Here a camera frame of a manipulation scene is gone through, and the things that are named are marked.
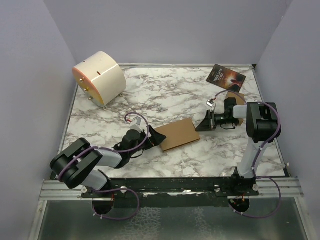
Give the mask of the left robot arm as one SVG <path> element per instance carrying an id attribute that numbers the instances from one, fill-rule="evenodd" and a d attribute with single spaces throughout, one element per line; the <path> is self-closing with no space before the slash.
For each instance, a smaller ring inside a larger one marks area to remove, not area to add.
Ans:
<path id="1" fill-rule="evenodd" d="M 51 161 L 50 168 L 69 189 L 83 185 L 92 188 L 97 196 L 106 197 L 111 190 L 110 180 L 94 168 L 102 165 L 120 169 L 135 158 L 134 154 L 159 146 L 167 138 L 152 126 L 148 130 L 128 130 L 113 149 L 93 147 L 85 138 L 79 138 Z"/>

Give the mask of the brown cardboard box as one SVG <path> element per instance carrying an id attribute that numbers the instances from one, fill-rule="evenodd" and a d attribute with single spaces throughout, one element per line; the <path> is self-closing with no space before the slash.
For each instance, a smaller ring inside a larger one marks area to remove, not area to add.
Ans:
<path id="1" fill-rule="evenodd" d="M 197 142 L 201 139 L 191 118 L 172 122 L 157 127 L 155 130 L 166 136 L 166 139 L 160 144 L 163 153 Z"/>

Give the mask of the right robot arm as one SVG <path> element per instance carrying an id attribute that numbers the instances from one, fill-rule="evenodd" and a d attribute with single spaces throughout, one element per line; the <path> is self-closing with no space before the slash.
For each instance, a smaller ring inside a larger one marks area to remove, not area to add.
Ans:
<path id="1" fill-rule="evenodd" d="M 226 195 L 240 196 L 255 194 L 256 180 L 270 177 L 257 176 L 257 169 L 265 150 L 281 133 L 280 117 L 275 103 L 248 102 L 238 105 L 237 99 L 229 97 L 224 100 L 224 112 L 215 113 L 208 110 L 205 118 L 195 128 L 197 132 L 215 130 L 218 126 L 232 125 L 234 130 L 241 119 L 246 119 L 248 144 L 242 161 L 225 185 L 216 186 L 216 190 Z"/>

